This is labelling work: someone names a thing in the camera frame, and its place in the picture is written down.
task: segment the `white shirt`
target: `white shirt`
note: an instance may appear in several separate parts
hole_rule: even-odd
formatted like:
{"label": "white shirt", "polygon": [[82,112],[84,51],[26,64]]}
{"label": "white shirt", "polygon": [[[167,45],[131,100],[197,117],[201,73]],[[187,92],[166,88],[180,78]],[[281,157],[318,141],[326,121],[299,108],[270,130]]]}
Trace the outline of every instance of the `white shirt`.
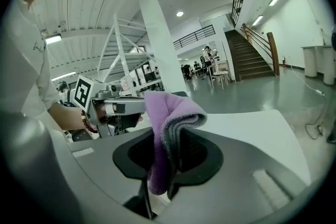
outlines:
{"label": "white shirt", "polygon": [[[65,90],[64,92],[59,93],[59,97],[61,98],[63,103],[68,102],[68,91],[69,90]],[[74,97],[75,97],[75,91],[70,91],[70,102],[76,105],[74,103]]]}
{"label": "white shirt", "polygon": [[48,51],[23,0],[12,0],[2,18],[0,62],[0,108],[22,112],[61,131],[47,111],[60,99],[50,80]]}
{"label": "white shirt", "polygon": [[206,62],[211,62],[210,57],[205,50],[203,50],[203,57],[204,57]]}

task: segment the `cable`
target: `cable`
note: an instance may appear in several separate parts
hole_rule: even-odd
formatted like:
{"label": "cable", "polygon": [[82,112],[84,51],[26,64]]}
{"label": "cable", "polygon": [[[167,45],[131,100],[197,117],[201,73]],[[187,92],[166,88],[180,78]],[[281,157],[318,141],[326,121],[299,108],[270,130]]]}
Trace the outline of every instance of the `cable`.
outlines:
{"label": "cable", "polygon": [[[292,71],[293,71],[293,73],[295,74],[295,76],[296,76],[299,80],[301,80],[301,81],[302,81],[302,82],[303,82],[309,89],[313,90],[313,91],[316,92],[318,95],[324,97],[324,93],[323,93],[323,92],[321,92],[320,90],[316,90],[316,89],[310,87],[304,80],[302,80],[302,79],[295,73],[295,71],[294,71],[294,69],[293,69],[293,66],[290,66],[290,68],[292,69]],[[307,134],[309,135],[309,137],[310,137],[311,139],[313,139],[313,140],[316,140],[320,135],[323,135],[323,129],[322,129],[321,125],[323,124],[324,119],[322,120],[321,124],[319,124],[319,125],[317,126],[317,130],[318,130],[319,134],[318,134],[316,137],[313,137],[313,136],[310,135],[310,133],[308,132],[307,126],[308,126],[308,125],[310,125],[310,126],[315,126],[315,124],[320,120],[320,118],[322,117],[322,115],[324,115],[325,112],[328,110],[328,108],[329,108],[329,106],[330,106],[330,104],[331,104],[332,96],[333,96],[333,89],[331,88],[330,101],[327,103],[326,99],[324,98],[324,104],[323,104],[323,107],[322,107],[322,110],[321,110],[319,116],[316,118],[316,120],[315,120],[313,123],[306,123],[306,124],[304,125],[304,126],[305,126],[304,129],[306,130],[306,133],[307,133]]]}
{"label": "cable", "polygon": [[316,92],[316,90],[315,89],[313,89],[312,87],[310,87],[308,84],[306,84],[306,82],[303,80],[303,79],[301,79],[296,73],[295,73],[295,71],[294,71],[294,69],[293,69],[293,66],[290,66],[290,68],[292,69],[292,71],[293,71],[293,73],[295,74],[295,76],[297,76],[297,78],[299,79],[299,80],[301,80],[310,90],[313,90],[313,91],[315,91]]}

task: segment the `desk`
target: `desk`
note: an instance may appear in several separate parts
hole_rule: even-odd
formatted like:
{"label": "desk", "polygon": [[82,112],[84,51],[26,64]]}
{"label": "desk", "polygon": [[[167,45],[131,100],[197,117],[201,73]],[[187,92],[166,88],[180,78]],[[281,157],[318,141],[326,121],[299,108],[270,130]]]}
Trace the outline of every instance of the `desk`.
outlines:
{"label": "desk", "polygon": [[[147,114],[143,118],[142,122],[128,131],[151,126]],[[311,184],[308,165],[300,144],[277,110],[208,114],[206,124],[198,129],[249,143],[290,169],[307,185]]]}

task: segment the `purple towel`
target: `purple towel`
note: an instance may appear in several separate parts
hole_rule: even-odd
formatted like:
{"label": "purple towel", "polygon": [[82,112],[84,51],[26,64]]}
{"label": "purple towel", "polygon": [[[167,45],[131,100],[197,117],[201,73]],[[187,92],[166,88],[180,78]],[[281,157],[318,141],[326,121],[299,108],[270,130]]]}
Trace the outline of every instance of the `purple towel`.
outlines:
{"label": "purple towel", "polygon": [[154,131],[154,163],[149,175],[149,190],[160,195],[167,191],[171,173],[180,167],[180,131],[200,127],[207,114],[188,97],[148,91],[146,111]]}

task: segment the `white column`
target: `white column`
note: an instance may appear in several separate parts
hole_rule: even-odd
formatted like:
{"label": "white column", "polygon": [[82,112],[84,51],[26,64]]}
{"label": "white column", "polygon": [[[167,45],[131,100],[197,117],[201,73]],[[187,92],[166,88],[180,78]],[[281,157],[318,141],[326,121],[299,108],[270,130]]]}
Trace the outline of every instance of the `white column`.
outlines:
{"label": "white column", "polygon": [[186,92],[173,39],[159,1],[140,0],[140,8],[165,91]]}
{"label": "white column", "polygon": [[125,59],[125,52],[124,52],[124,49],[122,47],[118,17],[117,17],[116,14],[114,14],[113,20],[114,20],[114,27],[115,27],[115,38],[117,39],[120,61],[121,61],[121,64],[122,64],[122,68],[125,72],[126,81],[127,81],[128,87],[130,88],[130,90],[132,92],[132,95],[137,96],[136,95],[137,93],[135,91],[132,91],[132,89],[134,88],[134,85],[133,85],[133,81],[132,81],[132,78],[131,78],[131,75],[130,75],[130,70],[128,69],[127,62],[126,62],[126,59]]}
{"label": "white column", "polygon": [[331,46],[323,47],[323,82],[326,85],[332,86],[335,81],[335,62],[334,50]]}
{"label": "white column", "polygon": [[315,47],[303,47],[304,74],[309,78],[317,76],[316,50]]}
{"label": "white column", "polygon": [[232,57],[231,57],[231,51],[230,51],[229,44],[227,42],[224,30],[223,30],[223,27],[225,27],[224,21],[221,18],[221,16],[219,16],[219,17],[211,19],[211,23],[212,23],[212,25],[214,27],[216,35],[219,38],[219,41],[221,41],[222,44],[223,44],[223,49],[225,50],[225,54],[226,54],[226,58],[227,58],[227,63],[229,65],[230,77],[233,80],[236,80],[235,69],[233,67],[233,62],[232,62]]}

